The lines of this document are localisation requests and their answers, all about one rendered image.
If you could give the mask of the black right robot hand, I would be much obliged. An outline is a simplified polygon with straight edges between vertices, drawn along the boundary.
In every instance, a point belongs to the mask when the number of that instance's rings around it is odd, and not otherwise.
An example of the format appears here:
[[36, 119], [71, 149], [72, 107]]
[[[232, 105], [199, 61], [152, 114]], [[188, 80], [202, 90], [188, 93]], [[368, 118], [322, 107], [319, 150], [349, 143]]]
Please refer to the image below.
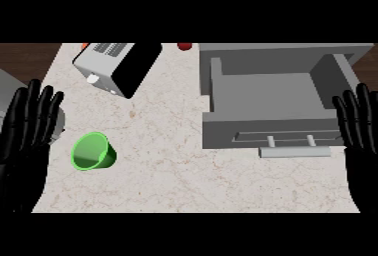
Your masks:
[[378, 91], [365, 83], [356, 92], [332, 97], [344, 141], [346, 170], [353, 202], [362, 213], [378, 214]]

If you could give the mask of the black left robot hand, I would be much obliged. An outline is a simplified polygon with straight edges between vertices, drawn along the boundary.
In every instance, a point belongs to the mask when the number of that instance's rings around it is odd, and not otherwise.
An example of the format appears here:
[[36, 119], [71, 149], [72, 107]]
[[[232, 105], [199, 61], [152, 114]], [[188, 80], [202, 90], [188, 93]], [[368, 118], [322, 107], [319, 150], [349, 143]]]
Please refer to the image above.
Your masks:
[[0, 131], [0, 214], [31, 213], [40, 200], [62, 100], [39, 79], [15, 91]]

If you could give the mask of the green cup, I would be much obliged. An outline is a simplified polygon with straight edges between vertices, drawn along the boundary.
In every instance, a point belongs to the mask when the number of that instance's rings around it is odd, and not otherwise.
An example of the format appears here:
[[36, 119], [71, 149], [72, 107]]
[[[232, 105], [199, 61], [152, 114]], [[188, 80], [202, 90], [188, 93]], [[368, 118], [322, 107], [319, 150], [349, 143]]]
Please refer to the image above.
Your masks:
[[71, 150], [71, 164], [77, 170], [109, 168], [117, 161], [117, 152], [108, 137], [101, 132], [87, 133]]

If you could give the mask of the grey drawer box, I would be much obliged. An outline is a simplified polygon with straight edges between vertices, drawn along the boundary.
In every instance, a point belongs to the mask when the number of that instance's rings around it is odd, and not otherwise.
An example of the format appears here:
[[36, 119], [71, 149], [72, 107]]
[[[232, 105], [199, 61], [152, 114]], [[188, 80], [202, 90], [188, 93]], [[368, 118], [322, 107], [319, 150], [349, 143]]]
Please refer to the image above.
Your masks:
[[332, 119], [332, 97], [354, 90], [359, 79], [343, 54], [325, 55], [306, 73], [223, 75], [211, 59], [213, 111], [220, 121]]

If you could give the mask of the grey toaster oven, black door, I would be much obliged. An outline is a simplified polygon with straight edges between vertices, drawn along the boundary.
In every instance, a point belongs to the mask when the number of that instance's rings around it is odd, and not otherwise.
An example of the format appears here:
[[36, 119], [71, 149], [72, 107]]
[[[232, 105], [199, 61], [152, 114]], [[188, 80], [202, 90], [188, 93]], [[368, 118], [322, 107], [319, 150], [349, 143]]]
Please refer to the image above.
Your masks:
[[72, 65], [89, 84], [130, 99], [161, 51], [160, 43], [90, 43]]

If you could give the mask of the grey cabinet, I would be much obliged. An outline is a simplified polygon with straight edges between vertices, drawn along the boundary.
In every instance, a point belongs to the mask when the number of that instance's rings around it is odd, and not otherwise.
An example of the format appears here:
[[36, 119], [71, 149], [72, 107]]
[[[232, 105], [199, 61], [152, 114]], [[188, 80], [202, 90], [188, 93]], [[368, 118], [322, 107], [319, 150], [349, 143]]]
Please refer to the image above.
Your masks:
[[229, 75], [307, 73], [326, 54], [341, 54], [353, 65], [372, 43], [201, 43], [201, 94], [210, 94], [211, 59], [223, 60]]

